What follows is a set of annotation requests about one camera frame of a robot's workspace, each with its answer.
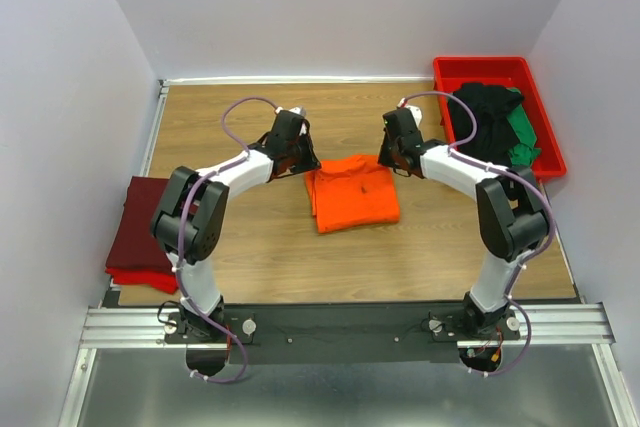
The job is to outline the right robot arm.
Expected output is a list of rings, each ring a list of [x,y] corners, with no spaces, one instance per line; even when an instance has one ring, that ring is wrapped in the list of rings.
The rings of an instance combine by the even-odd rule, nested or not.
[[[378,162],[396,172],[439,182],[476,203],[486,249],[480,275],[454,315],[453,328],[468,337],[493,332],[506,319],[513,287],[554,224],[532,171],[484,164],[437,140],[425,140],[421,111],[401,107],[383,115]]]

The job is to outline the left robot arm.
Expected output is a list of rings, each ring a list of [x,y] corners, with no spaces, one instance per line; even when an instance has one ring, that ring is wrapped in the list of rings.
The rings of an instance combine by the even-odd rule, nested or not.
[[[176,168],[150,224],[172,264],[180,304],[212,328],[223,327],[223,296],[213,273],[212,254],[229,201],[276,179],[320,167],[301,107],[277,109],[274,123],[257,142],[218,165]]]

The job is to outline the orange t shirt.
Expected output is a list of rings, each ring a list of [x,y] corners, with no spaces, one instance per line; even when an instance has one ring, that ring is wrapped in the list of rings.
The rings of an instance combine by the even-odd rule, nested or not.
[[[305,186],[320,234],[400,220],[392,174],[374,155],[324,160],[305,174]]]

